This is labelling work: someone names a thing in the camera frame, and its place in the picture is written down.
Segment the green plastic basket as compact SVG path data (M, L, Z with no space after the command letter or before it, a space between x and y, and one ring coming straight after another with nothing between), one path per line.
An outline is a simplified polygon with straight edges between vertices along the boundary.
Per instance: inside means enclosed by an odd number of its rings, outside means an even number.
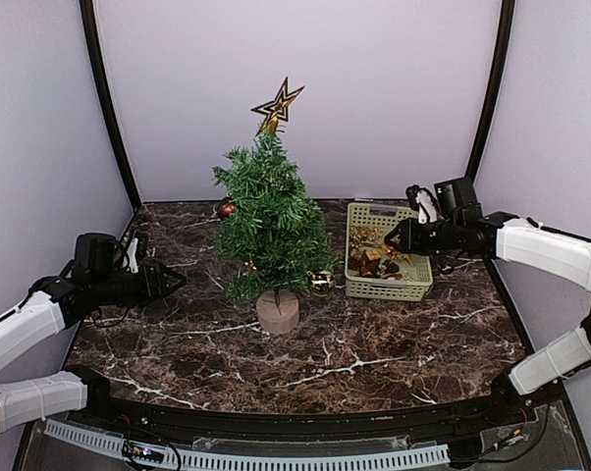
M416 217L416 211L403 206L367 202L349 204L344 269L348 296L401 301L423 298L433 284L429 258L408 253L387 255L384 250L385 235L401 220ZM380 252L378 263L361 264L360 255L368 249ZM388 259L398 263L400 271L382 276L380 264Z

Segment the gold black bauble ornament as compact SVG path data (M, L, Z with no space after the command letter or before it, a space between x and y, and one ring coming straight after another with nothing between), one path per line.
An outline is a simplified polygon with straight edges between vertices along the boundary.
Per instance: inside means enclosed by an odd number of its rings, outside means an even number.
M329 295L336 285L334 274L326 270L318 272L308 271L306 277L309 283L310 292L318 297Z

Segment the red bauble ornament back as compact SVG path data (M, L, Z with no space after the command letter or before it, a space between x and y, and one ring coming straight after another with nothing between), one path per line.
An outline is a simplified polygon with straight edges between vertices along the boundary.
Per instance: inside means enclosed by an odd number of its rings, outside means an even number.
M230 197L223 198L217 205L217 216L220 220L226 220L237 209L235 202Z

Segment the small green christmas tree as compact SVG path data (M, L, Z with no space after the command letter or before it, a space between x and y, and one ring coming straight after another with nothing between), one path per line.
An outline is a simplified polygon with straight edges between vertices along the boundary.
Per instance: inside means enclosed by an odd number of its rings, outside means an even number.
M333 271L339 254L282 140L264 132L226 158L230 167L213 174L235 210L218 227L215 249L242 264L228 281L229 298L239 303L278 289L311 294L310 276Z

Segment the gold star tree topper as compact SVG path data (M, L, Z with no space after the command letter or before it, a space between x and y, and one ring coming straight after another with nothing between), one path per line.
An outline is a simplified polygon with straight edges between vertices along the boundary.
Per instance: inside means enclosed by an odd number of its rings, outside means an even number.
M289 109L304 89L303 85L289 90L289 78L285 77L272 100L253 107L251 112L263 117L255 136L259 137L263 133L275 134L279 123L289 120Z

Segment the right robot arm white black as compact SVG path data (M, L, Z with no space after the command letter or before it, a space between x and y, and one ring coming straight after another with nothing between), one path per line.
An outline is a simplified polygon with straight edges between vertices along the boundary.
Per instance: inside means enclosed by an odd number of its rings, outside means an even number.
M404 254L455 252L497 264L520 309L534 352L499 375L482 416L502 426L520 397L591 366L591 238L530 217L484 214L470 177L410 186L416 214L385 237Z

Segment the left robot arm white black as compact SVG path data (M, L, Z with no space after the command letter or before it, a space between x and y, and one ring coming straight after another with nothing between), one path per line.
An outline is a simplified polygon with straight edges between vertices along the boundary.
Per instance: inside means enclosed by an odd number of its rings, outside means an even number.
M184 275L146 255L148 237L121 244L112 235L86 233L60 275L36 281L19 304L0 315L0 371L43 340L105 306L143 307L183 287ZM0 385L0 434L60 412L81 410L99 428L120 419L110 383L84 366Z

